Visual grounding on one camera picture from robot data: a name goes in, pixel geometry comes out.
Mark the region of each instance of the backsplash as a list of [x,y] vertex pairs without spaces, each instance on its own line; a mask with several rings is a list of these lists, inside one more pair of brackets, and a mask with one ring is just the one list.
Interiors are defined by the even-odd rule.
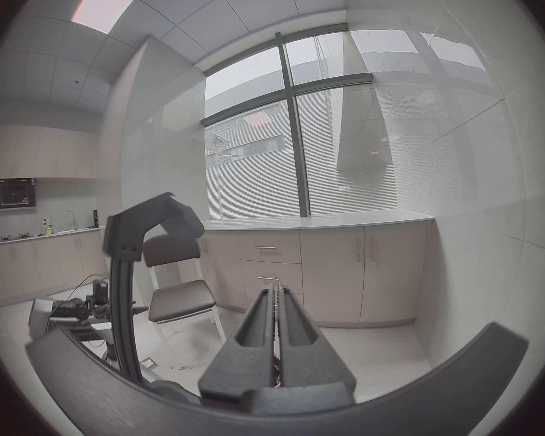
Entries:
[[42,233],[45,217],[51,220],[55,232],[73,229],[68,208],[75,212],[79,228],[93,225],[97,205],[94,180],[37,180],[35,192],[35,209],[0,211],[0,237]]

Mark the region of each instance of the ceiling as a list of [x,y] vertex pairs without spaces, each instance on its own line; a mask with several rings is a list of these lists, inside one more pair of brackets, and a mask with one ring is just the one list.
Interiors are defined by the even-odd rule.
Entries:
[[109,35],[71,22],[81,0],[34,0],[0,48],[0,99],[103,112],[111,84],[152,34],[197,62],[245,34],[344,0],[134,0]]

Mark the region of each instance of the chair backrest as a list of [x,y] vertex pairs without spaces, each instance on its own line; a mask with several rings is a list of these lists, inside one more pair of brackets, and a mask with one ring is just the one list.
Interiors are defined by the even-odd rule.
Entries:
[[196,239],[184,234],[161,234],[144,242],[144,261],[148,268],[200,258]]

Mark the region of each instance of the floor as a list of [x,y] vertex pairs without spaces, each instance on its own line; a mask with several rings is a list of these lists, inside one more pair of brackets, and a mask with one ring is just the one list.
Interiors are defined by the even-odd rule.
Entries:
[[[76,290],[73,297],[84,299],[91,291],[90,285],[83,286]],[[52,297],[66,299],[69,294],[70,291],[66,291]],[[46,393],[25,354],[24,345],[29,342],[28,316],[31,305],[32,302],[22,302],[0,307],[0,356],[23,393],[38,410],[43,414],[46,412],[50,416],[49,420],[54,418],[65,434],[78,434],[78,430]],[[218,308],[218,311],[228,336],[242,314],[224,308]],[[151,357],[157,363],[153,370],[155,374],[165,380],[179,382],[189,391],[198,394],[197,381],[221,346],[216,326],[209,320],[203,320],[176,327],[175,334],[169,329],[165,330],[177,360],[184,366],[183,370],[173,366],[173,359],[163,348],[152,323],[147,320],[147,313],[134,317],[134,328],[139,360]],[[357,402],[386,394],[430,370],[411,325],[373,329],[320,329],[355,375]],[[106,349],[101,341],[85,345],[99,356]]]

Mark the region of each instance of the kitchen counter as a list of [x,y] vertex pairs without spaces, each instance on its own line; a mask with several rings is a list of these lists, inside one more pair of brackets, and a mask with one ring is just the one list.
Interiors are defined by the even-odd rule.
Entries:
[[34,241],[36,239],[50,239],[51,237],[57,237],[57,236],[68,236],[69,234],[79,234],[79,233],[87,233],[88,231],[99,231],[100,229],[105,229],[104,226],[100,226],[98,228],[83,228],[83,229],[77,229],[70,230],[70,231],[60,231],[59,233],[51,234],[50,236],[44,235],[44,236],[30,236],[25,237],[22,239],[11,239],[10,241],[0,241],[0,244],[3,243],[21,243],[24,241]]
[[321,229],[356,226],[374,226],[378,224],[409,223],[434,220],[434,216],[410,212],[399,208],[372,210],[367,212],[333,213],[299,216],[246,219],[210,219],[203,221],[206,231],[241,231],[241,230],[289,230]]

